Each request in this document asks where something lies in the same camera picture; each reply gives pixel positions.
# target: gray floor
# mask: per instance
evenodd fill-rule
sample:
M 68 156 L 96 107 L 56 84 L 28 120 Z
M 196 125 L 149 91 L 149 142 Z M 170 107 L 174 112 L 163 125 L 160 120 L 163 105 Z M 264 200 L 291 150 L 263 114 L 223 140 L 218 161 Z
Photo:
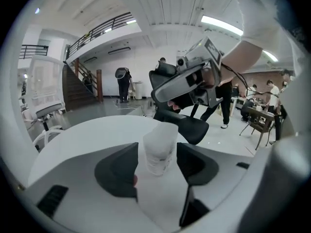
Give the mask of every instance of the gray floor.
M 117 98 L 104 98 L 103 103 L 98 103 L 83 107 L 78 110 L 68 111 L 62 115 L 58 112 L 47 122 L 48 127 L 61 125 L 64 130 L 75 126 L 79 123 L 92 119 L 117 115 L 136 115 L 136 116 L 152 116 L 155 113 L 155 107 L 150 106 L 150 99 L 130 100 L 129 103 L 117 103 Z M 37 121 L 34 124 L 26 122 L 28 133 L 32 140 L 42 133 L 44 130 L 42 122 Z M 40 140 L 39 148 L 44 147 L 43 140 Z
M 199 106 L 195 118 L 200 118 L 204 113 L 206 107 Z M 188 107 L 180 112 L 180 114 L 190 115 L 192 107 Z M 234 110 L 233 116 L 230 117 L 229 127 L 227 129 L 221 129 L 223 124 L 223 117 L 216 112 L 210 116 L 207 120 L 209 124 L 209 129 L 203 140 L 198 144 L 200 147 L 207 149 L 231 153 L 236 155 L 244 156 L 254 156 L 259 150 L 268 150 L 271 148 L 271 145 L 268 143 L 268 133 L 265 133 L 262 137 L 260 145 L 257 150 L 255 150 L 257 143 L 259 141 L 260 133 L 254 131 L 251 127 L 245 129 L 245 131 L 239 135 L 240 132 L 247 125 L 246 122 L 241 121 L 241 111 L 238 109 Z M 271 130 L 270 141 L 275 140 L 275 129 Z
M 150 106 L 150 99 L 145 100 L 131 100 L 128 104 L 116 103 L 115 98 L 105 98 L 104 103 L 87 106 L 75 111 L 69 111 L 63 115 L 55 113 L 51 119 L 48 120 L 48 126 L 61 125 L 64 130 L 75 126 L 79 123 L 92 120 L 99 117 L 115 116 L 115 115 L 146 115 L 153 117 L 155 107 Z M 195 118 L 200 118 L 201 114 L 206 110 L 206 107 L 199 106 Z M 188 107 L 180 112 L 180 114 L 190 115 L 192 107 Z M 216 112 L 208 119 L 209 130 L 203 140 L 198 146 L 244 156 L 254 156 L 259 149 L 269 149 L 271 145 L 267 143 L 268 134 L 265 133 L 257 151 L 255 147 L 258 143 L 260 133 L 254 131 L 251 135 L 252 128 L 248 127 L 241 136 L 239 136 L 242 129 L 246 126 L 245 122 L 241 121 L 240 110 L 235 109 L 233 117 L 230 117 L 229 127 L 221 129 L 223 124 L 223 117 Z M 42 131 L 42 123 L 37 121 L 34 125 L 26 123 L 29 128 L 28 132 L 32 140 L 34 140 Z M 275 130 L 270 134 L 270 140 L 275 140 Z M 38 143 L 40 149 L 44 147 L 43 141 Z

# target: office chair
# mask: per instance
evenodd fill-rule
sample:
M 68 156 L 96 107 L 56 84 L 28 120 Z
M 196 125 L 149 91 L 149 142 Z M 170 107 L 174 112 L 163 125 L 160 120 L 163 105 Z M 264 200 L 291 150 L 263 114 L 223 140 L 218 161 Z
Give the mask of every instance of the office chair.
M 167 81 L 171 76 L 175 75 L 177 69 L 173 65 L 159 62 L 156 70 L 149 72 L 149 79 L 153 89 Z M 167 105 L 167 102 L 155 102 L 156 113 L 155 120 L 161 122 L 170 122 L 178 126 L 178 132 L 191 144 L 198 144 L 206 135 L 209 124 L 193 118 L 197 105 L 194 106 L 191 116 L 179 115 L 180 110 L 174 111 Z
M 62 126 L 56 125 L 48 128 L 48 115 L 65 106 L 61 100 L 62 90 L 59 80 L 62 77 L 64 63 L 48 56 L 34 55 L 27 73 L 27 91 L 20 99 L 25 99 L 28 109 L 23 113 L 27 120 L 42 121 L 44 130 L 33 141 L 34 145 L 44 138 L 47 145 L 51 133 L 62 133 Z

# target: ceiling light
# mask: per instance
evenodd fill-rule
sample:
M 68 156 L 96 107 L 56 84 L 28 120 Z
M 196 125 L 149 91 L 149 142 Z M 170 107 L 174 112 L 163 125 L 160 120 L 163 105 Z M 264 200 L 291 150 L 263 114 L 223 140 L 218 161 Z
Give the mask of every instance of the ceiling light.
M 211 18 L 211 17 L 203 16 L 201 22 L 205 22 L 205 23 L 208 23 L 211 25 L 215 25 L 215 26 L 218 26 L 218 27 L 223 28 L 223 29 L 227 29 L 233 33 L 238 34 L 239 36 L 241 36 L 243 34 L 243 31 L 241 29 L 238 29 L 238 28 L 236 28 L 236 27 L 234 27 L 234 26 L 232 26 L 226 22 L 223 22 L 223 21 Z
M 226 29 L 230 32 L 236 33 L 237 35 L 241 36 L 243 35 L 243 31 L 241 29 L 238 29 L 226 22 L 211 18 L 211 17 L 207 17 L 207 16 L 202 16 L 202 20 L 201 22 L 207 23 L 207 24 L 211 24 L 223 29 Z M 267 51 L 263 51 L 273 62 L 278 62 L 278 59 L 271 53 L 267 52 Z
M 267 51 L 263 51 L 266 55 L 268 55 L 270 57 L 270 59 L 272 59 L 274 62 L 278 62 L 278 59 L 271 53 L 267 52 Z
M 134 19 L 134 20 L 131 20 L 131 21 L 127 21 L 126 23 L 127 23 L 127 24 L 131 24 L 131 23 L 134 23 L 134 22 L 136 22 L 135 19 Z
M 126 47 L 126 48 L 112 50 L 112 51 L 108 52 L 108 54 L 112 55 L 112 54 L 115 54 L 115 53 L 125 52 L 125 51 L 129 51 L 129 50 L 131 50 L 131 48 L 130 47 Z
M 94 61 L 94 60 L 97 60 L 97 57 L 89 58 L 89 59 L 87 59 L 86 61 L 84 61 L 84 63 L 92 62 L 92 61 Z

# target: white chair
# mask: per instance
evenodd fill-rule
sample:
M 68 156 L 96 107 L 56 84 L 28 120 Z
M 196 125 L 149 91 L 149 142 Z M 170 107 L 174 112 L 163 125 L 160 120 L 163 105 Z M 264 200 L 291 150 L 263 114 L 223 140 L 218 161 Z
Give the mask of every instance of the white chair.
M 61 100 L 62 90 L 59 88 L 59 79 L 62 77 L 64 63 L 48 56 L 34 55 L 27 72 L 27 91 L 24 98 L 28 110 L 23 113 L 26 120 L 40 119 L 44 130 L 34 140 L 34 145 L 44 138 L 47 145 L 51 133 L 62 133 L 62 126 L 48 128 L 46 123 L 49 113 L 60 110 L 65 106 Z
M 136 92 L 133 91 L 131 88 L 128 89 L 128 99 L 131 99 L 131 94 L 133 94 L 133 98 L 136 99 Z

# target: trash can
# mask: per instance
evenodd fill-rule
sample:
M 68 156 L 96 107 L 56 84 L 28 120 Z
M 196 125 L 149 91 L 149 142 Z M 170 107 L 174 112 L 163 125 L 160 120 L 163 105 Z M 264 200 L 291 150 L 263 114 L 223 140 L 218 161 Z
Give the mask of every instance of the trash can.
M 134 82 L 135 84 L 135 93 L 136 93 L 136 99 L 141 100 L 142 99 L 142 82 Z

